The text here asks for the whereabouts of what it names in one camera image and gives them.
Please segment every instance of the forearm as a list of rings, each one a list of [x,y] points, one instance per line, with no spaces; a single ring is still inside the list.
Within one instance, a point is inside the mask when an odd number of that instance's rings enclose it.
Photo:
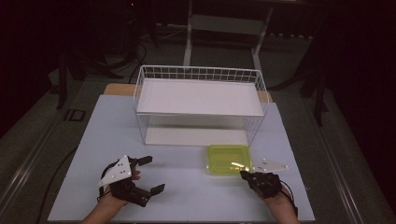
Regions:
[[[82,224],[105,224],[110,221],[119,211],[121,207],[109,204],[99,203],[84,218]]]
[[[262,199],[270,209],[271,214],[276,219],[278,224],[297,224],[300,223],[297,219],[293,205],[288,196],[289,192],[282,186],[282,192],[279,192],[273,198]]]
[[[267,203],[271,214],[278,224],[298,224],[300,223],[294,213],[294,209],[289,202]]]

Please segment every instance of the transparent lid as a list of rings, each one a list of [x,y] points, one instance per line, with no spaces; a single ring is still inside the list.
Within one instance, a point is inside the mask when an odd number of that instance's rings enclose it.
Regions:
[[[244,145],[211,145],[207,147],[207,169],[212,175],[239,175],[251,171],[249,147]]]

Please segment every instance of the white shelf board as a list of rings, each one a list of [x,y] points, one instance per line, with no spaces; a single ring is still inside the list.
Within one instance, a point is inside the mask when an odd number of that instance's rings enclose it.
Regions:
[[[137,114],[262,118],[254,83],[145,78]]]
[[[243,118],[208,116],[151,116],[148,145],[247,145]]]

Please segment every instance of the human hand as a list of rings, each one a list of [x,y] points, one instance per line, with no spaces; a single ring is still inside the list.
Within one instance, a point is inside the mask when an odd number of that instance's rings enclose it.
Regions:
[[[285,188],[285,186],[282,185],[281,190],[290,197],[290,193]],[[267,204],[271,214],[274,216],[277,223],[279,224],[300,223],[294,212],[294,208],[290,202],[290,199],[282,192],[279,192],[275,197],[272,198],[263,198],[260,194],[258,193],[256,194],[260,199],[262,199]]]
[[[138,179],[140,179],[140,171],[133,170],[132,180]],[[110,187],[107,186],[105,194],[100,198],[99,203],[84,218],[82,223],[107,223],[121,210],[125,204],[127,204],[126,201],[113,197],[113,195],[111,195]]]

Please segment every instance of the metal stand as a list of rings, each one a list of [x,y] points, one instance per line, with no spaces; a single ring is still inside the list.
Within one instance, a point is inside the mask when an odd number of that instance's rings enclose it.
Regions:
[[[256,47],[252,48],[251,54],[254,63],[254,68],[261,71],[262,66],[260,63],[259,52],[262,47],[262,42],[265,38],[265,34],[273,10],[274,10],[273,7],[268,8],[266,18],[264,21],[204,16],[204,15],[197,15],[192,13],[192,0],[190,0],[189,17],[187,24],[187,44],[186,44],[186,50],[184,52],[183,66],[191,65],[191,53],[192,53],[191,33],[192,33],[192,29],[197,29],[197,30],[217,31],[217,32],[225,32],[225,33],[244,34],[244,35],[258,35],[259,40],[257,42]]]
[[[300,63],[299,67],[295,75],[284,81],[281,82],[273,87],[268,87],[268,91],[279,91],[289,85],[296,83],[300,80],[305,79],[304,85],[300,89],[300,94],[303,97],[310,97],[315,90],[317,90],[316,102],[315,102],[315,110],[314,110],[314,117],[317,121],[318,125],[321,127],[323,126],[321,122],[321,112],[325,108],[325,104],[323,102],[324,91],[325,91],[325,81],[326,81],[326,74],[327,69],[324,67],[323,69],[318,68],[306,68],[304,61]]]

